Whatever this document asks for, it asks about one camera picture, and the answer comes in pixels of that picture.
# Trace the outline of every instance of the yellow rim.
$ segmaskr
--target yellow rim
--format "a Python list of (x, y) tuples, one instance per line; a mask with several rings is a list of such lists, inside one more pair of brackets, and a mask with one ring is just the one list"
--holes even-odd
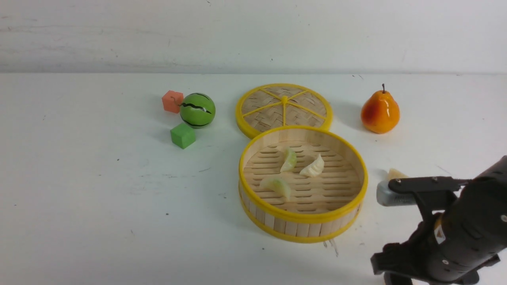
[[(293, 96), (291, 96), (290, 98), (285, 98), (285, 100), (282, 100), (283, 98), (279, 98), (278, 96), (276, 96), (275, 94), (269, 92), (269, 91), (266, 91), (264, 90), (264, 88), (267, 88), (267, 87), (294, 87), (294, 88), (299, 88), (299, 89), (302, 89), (304, 91), (302, 92), (299, 92), (298, 94), (295, 94)], [(256, 110), (253, 110), (251, 112), (248, 112), (246, 114), (243, 114), (241, 112), (241, 108), (243, 106), (243, 103), (245, 102), (245, 100), (252, 94), (254, 94), (255, 92), (257, 91), (262, 91), (266, 94), (269, 94), (277, 99), (280, 100), (280, 102), (277, 102), (277, 103), (273, 103), (273, 104), (270, 104), (270, 105), (267, 105), (267, 106), (263, 106), (263, 107), (260, 107)], [(309, 92), (310, 94), (312, 94), (313, 96), (317, 97), (321, 102), (322, 104), (324, 105), (325, 107), (325, 114), (326, 116), (322, 116), (322, 115), (319, 115), (311, 110), (308, 110), (307, 108), (305, 107), (302, 107), (298, 104), (294, 104), (294, 103), (291, 103), (291, 102), (288, 102), (288, 100), (296, 97), (296, 96), (299, 96), (301, 94), (304, 94), (306, 92)], [(328, 103), (328, 101), (322, 97), (319, 93), (311, 90), (311, 89), (308, 89), (304, 86), (300, 86), (300, 85), (295, 85), (295, 84), (288, 84), (288, 83), (275, 83), (275, 84), (267, 84), (267, 85), (263, 85), (263, 86), (259, 86), (259, 87), (256, 87), (256, 88), (253, 88), (252, 90), (246, 92), (243, 97), (241, 97), (241, 99), (238, 101), (238, 104), (236, 105), (236, 123), (238, 124), (238, 127), (239, 129), (249, 138), (254, 138), (256, 136), (258, 136), (261, 132), (254, 129), (252, 126), (250, 126), (246, 121), (245, 121), (245, 116), (247, 115), (250, 115), (250, 114), (253, 114), (255, 113), (256, 111), (259, 111), (259, 110), (262, 110), (262, 109), (265, 109), (265, 108), (268, 108), (268, 107), (272, 107), (272, 106), (275, 106), (275, 105), (278, 105), (278, 104), (282, 104), (283, 105), (283, 126), (285, 126), (285, 108), (287, 105), (293, 105), (297, 108), (301, 108), (305, 111), (308, 111), (318, 117), (321, 117), (322, 119), (324, 119), (324, 122), (322, 123), (322, 125), (319, 127), (319, 129), (323, 129), (323, 130), (329, 130), (329, 128), (331, 127), (331, 123), (333, 121), (333, 110), (331, 109), (331, 105)]]
[[(278, 131), (285, 130), (285, 129), (307, 129), (307, 130), (312, 130), (312, 131), (316, 131), (316, 132), (321, 132), (321, 133), (330, 135), (330, 136), (334, 137), (335, 139), (340, 140), (347, 147), (349, 147), (354, 152), (354, 154), (358, 157), (358, 159), (361, 163), (361, 167), (363, 168), (363, 172), (365, 174), (363, 186), (361, 187), (359, 194), (347, 205), (345, 205), (339, 209), (336, 209), (334, 211), (330, 211), (327, 213), (319, 213), (319, 214), (301, 214), (301, 213), (288, 212), (288, 211), (282, 210), (280, 208), (274, 207), (274, 206), (268, 204), (267, 202), (265, 202), (264, 200), (262, 200), (261, 198), (259, 198), (259, 196), (257, 196), (255, 194), (255, 192), (252, 190), (250, 185), (248, 185), (248, 183), (246, 182), (246, 178), (243, 174), (242, 165), (243, 165), (245, 154), (246, 154), (247, 150), (257, 140), (261, 139), (263, 136), (270, 134), (272, 132), (278, 132)], [(296, 223), (304, 223), (304, 224), (327, 223), (327, 222), (333, 221), (337, 218), (340, 218), (340, 217), (348, 214), (351, 210), (356, 208), (363, 201), (365, 194), (366, 194), (366, 189), (368, 188), (368, 171), (366, 169), (365, 162), (363, 161), (359, 152), (349, 142), (344, 140), (342, 137), (337, 136), (337, 135), (335, 135), (331, 132), (328, 132), (326, 130), (322, 130), (320, 128), (309, 127), (309, 126), (278, 127), (278, 128), (274, 128), (274, 129), (265, 131), (261, 135), (252, 139), (247, 144), (246, 148), (244, 149), (243, 153), (241, 154), (241, 158), (239, 159), (239, 179), (240, 179), (241, 185), (243, 186), (243, 189), (244, 189), (245, 193), (247, 194), (247, 196), (249, 197), (250, 201), (253, 202), (257, 207), (262, 209), (264, 212), (266, 212), (276, 218), (280, 218), (282, 220), (286, 220), (289, 222), (296, 222)]]
[(267, 232), (268, 234), (270, 234), (274, 237), (277, 237), (279, 239), (283, 239), (286, 241), (292, 241), (292, 242), (299, 242), (299, 243), (315, 243), (315, 242), (322, 242), (322, 241), (326, 241), (326, 240), (330, 240), (332, 238), (335, 238), (335, 237), (339, 236), (340, 234), (344, 233), (346, 230), (348, 230), (352, 226), (352, 224), (354, 224), (355, 220), (357, 219), (357, 216), (359, 216), (359, 213), (361, 212), (361, 209), (360, 209), (359, 212), (354, 216), (354, 218), (352, 218), (352, 220), (348, 224), (346, 224), (344, 227), (342, 227), (341, 229), (339, 229), (338, 231), (336, 231), (334, 233), (331, 233), (329, 235), (324, 235), (324, 236), (301, 237), (301, 236), (292, 236), (292, 235), (282, 234), (280, 232), (273, 230), (272, 228), (267, 227), (266, 225), (261, 224), (261, 222), (259, 222), (259, 220), (257, 220), (250, 213), (250, 211), (246, 208), (245, 204), (243, 203), (243, 200), (242, 199), (240, 199), (240, 200), (241, 200), (241, 206), (243, 207), (243, 211), (245, 211), (248, 218), (250, 218), (250, 220), (256, 226), (258, 226), (261, 230), (263, 230), (263, 231)]

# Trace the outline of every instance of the green cube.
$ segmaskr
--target green cube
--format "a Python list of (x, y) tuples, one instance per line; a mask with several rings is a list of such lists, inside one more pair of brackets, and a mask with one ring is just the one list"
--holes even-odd
[(181, 123), (171, 130), (172, 142), (182, 149), (195, 142), (195, 131), (189, 125)]

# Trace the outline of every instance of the red cube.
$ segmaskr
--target red cube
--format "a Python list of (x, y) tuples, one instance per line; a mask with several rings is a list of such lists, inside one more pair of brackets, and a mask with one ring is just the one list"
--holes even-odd
[(162, 97), (162, 104), (164, 105), (164, 110), (179, 113), (179, 105), (183, 102), (183, 93), (179, 93), (176, 91), (169, 90)]

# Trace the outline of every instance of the toy watermelon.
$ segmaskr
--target toy watermelon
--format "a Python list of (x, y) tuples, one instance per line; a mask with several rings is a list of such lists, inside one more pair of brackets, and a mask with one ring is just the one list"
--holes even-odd
[(179, 114), (187, 125), (200, 129), (215, 118), (215, 103), (206, 94), (192, 93), (183, 99)]

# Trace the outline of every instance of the foam block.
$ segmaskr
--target foam block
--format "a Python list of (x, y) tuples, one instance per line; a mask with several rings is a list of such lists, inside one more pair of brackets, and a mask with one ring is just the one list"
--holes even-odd
[(164, 105), (164, 110), (179, 113), (179, 105), (183, 102), (183, 93), (171, 91), (169, 90), (162, 97), (162, 104)]
[(195, 131), (189, 125), (181, 123), (171, 130), (172, 142), (182, 149), (195, 142)]

